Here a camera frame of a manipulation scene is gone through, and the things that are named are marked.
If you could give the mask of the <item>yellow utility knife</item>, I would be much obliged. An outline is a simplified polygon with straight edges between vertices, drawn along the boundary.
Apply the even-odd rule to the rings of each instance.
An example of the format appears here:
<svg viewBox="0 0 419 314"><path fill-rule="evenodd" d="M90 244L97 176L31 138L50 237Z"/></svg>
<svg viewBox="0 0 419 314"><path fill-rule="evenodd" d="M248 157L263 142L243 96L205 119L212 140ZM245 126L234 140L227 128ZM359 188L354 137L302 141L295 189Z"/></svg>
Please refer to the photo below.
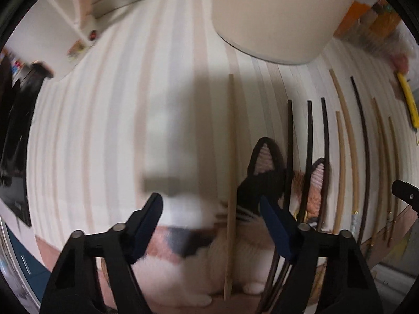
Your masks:
<svg viewBox="0 0 419 314"><path fill-rule="evenodd" d="M396 72L396 77L403 91L403 95L406 99L406 105L408 107L408 112L410 114L410 121L412 123L413 130L415 131L415 134L418 135L418 129L419 129L418 108L415 103L415 99L413 98L413 92L410 88L410 85L408 84L408 80L401 72Z"/></svg>

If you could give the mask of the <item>short light wooden chopstick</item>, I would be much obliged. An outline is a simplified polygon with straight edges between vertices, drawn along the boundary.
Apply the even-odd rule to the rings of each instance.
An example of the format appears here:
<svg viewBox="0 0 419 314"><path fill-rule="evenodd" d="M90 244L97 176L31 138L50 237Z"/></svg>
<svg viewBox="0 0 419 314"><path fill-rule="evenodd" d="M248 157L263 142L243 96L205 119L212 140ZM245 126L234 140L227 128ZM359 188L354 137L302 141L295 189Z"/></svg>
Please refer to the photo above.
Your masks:
<svg viewBox="0 0 419 314"><path fill-rule="evenodd" d="M337 193L337 204L336 213L334 217L334 226L332 234L337 235L341 228L341 218L344 211L344 195L346 188L346 158L345 158L345 144L344 144L344 133L343 125L341 121L341 113L335 112L337 121L337 132L338 132L338 144L339 144L339 180L338 180L338 193Z"/></svg>

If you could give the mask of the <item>beige utensil holder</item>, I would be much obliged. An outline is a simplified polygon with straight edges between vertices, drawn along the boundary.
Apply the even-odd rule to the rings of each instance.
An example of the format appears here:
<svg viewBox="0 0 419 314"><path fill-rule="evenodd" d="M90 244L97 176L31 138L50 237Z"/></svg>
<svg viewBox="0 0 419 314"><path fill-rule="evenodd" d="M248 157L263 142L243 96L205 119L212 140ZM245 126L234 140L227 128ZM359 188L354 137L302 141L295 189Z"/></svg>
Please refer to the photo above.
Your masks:
<svg viewBox="0 0 419 314"><path fill-rule="evenodd" d="M273 63L317 58L354 0L212 0L215 31L242 52Z"/></svg>

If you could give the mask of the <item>striped table mat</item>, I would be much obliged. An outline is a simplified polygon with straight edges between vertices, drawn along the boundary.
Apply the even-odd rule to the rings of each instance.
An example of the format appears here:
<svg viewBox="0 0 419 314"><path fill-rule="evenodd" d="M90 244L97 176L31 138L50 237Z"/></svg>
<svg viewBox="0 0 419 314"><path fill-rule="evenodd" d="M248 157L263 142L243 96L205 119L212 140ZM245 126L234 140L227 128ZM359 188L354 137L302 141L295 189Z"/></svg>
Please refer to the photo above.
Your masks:
<svg viewBox="0 0 419 314"><path fill-rule="evenodd" d="M341 105L329 69L337 75L354 128L359 170L359 210L363 208L364 153L359 110L351 85L359 90L368 131L370 191L364 238L371 238L378 190L375 98L385 144L384 207L379 262L398 244L416 215L404 202L391 247L387 247L395 179L388 116L398 143L400 177L418 183L418 146L408 112L396 91L391 67L359 48L332 39L311 63L277 65L253 58L215 32L211 0L145 0L105 17L106 30L86 57L61 80L41 88L28 144L28 205L38 239L61 249L73 230L100 233L125 221L157 191L163 196L161 223L211 228L229 198L229 74L236 99L236 182L246 176L259 138L287 144L287 100L293 103L294 167L305 168L307 102L312 101L313 156L324 152L322 105L329 118L332 168L327 217L336 213L339 144L335 112L343 125L346 188L341 226L352 209L351 158Z"/></svg>

